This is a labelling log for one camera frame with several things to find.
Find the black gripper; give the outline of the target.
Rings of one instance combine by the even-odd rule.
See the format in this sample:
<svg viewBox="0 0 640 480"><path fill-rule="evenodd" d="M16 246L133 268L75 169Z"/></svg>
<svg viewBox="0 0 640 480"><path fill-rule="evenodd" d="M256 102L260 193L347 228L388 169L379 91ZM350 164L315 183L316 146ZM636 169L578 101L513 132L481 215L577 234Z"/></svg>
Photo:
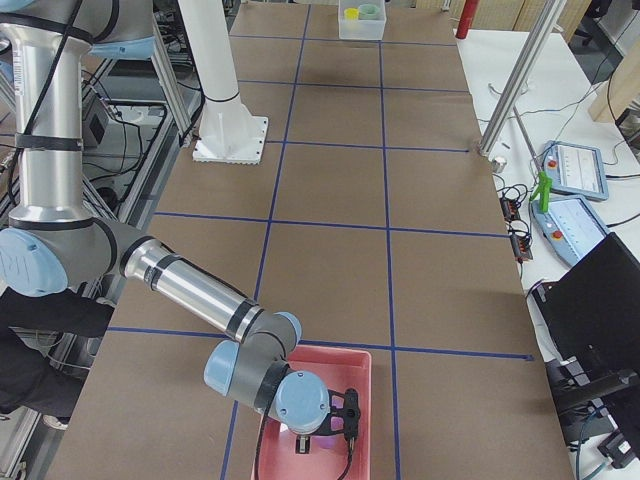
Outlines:
<svg viewBox="0 0 640 480"><path fill-rule="evenodd" d="M306 455L310 453L310 437L319 430L319 425L300 427L296 425L282 424L282 432L288 432L296 435L295 453L298 455Z"/></svg>

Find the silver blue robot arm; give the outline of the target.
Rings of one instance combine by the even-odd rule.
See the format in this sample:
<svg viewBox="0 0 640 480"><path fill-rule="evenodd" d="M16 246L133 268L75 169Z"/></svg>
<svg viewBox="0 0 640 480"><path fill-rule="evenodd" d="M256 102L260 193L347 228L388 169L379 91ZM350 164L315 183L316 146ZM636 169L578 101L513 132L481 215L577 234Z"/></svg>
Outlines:
<svg viewBox="0 0 640 480"><path fill-rule="evenodd" d="M325 383L294 371L302 329L130 225L83 204L81 59L146 59L155 50L149 1L5 1L1 30L13 54L20 201L1 233L1 275L42 297L105 274L137 278L225 340L206 384L298 436L326 435L334 408Z"/></svg>

